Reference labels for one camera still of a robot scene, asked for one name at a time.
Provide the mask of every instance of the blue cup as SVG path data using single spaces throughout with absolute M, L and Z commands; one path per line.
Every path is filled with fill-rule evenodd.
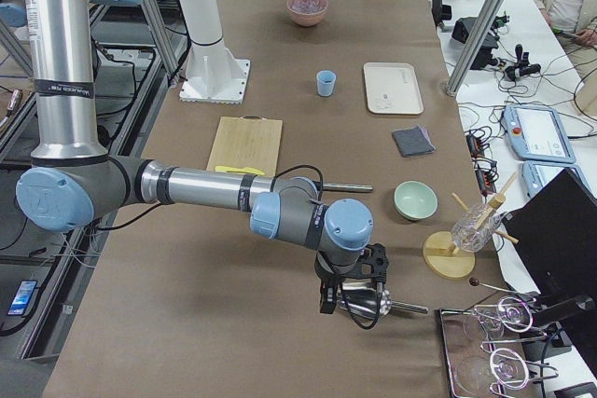
M 329 97 L 334 91 L 336 74 L 331 70 L 317 72 L 317 93 L 322 97 Z

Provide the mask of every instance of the barcode label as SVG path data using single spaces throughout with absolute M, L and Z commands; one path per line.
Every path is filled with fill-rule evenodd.
M 37 0 L 26 0 L 26 6 L 29 40 L 38 41 L 41 39 L 41 33 L 39 33 L 39 11 L 37 9 Z

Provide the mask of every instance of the white tray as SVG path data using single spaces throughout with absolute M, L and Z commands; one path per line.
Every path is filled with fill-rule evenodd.
M 367 108 L 373 114 L 418 115 L 423 100 L 414 67 L 403 62 L 368 62 L 363 66 Z

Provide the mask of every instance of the folded cloth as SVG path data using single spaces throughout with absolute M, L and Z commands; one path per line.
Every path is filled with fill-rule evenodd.
M 419 125 L 407 130 L 395 130 L 392 132 L 392 137 L 400 154 L 405 158 L 431 154 L 436 150 L 431 143 L 427 129 Z

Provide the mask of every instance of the wooden round base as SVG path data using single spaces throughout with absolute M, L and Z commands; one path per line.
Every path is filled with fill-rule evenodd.
M 450 232 L 434 233 L 423 245 L 423 258 L 437 275 L 446 279 L 462 279 L 473 271 L 475 254 L 458 251 L 450 255 L 450 247 Z

